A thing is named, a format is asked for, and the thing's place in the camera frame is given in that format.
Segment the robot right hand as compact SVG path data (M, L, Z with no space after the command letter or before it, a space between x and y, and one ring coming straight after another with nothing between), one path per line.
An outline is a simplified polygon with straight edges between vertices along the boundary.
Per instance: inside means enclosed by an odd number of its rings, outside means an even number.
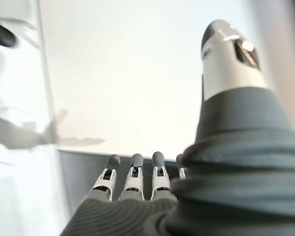
M142 197L142 157L112 201L112 155L62 231L64 236L295 236L295 132L263 78L255 48L224 20L202 39L202 105L195 142L169 180L153 155Z

